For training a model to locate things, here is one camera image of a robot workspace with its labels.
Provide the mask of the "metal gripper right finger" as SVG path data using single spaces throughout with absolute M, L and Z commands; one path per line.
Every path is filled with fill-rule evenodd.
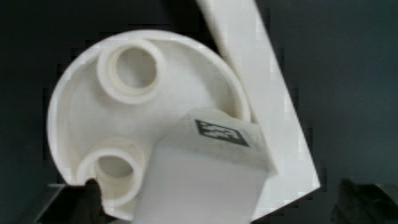
M 332 224 L 398 224 L 398 184 L 356 184 L 342 179 Z

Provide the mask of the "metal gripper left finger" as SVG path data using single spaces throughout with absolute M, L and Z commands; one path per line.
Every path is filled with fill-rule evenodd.
M 94 179 L 81 186 L 67 186 L 60 190 L 33 224 L 106 224 L 101 190 Z

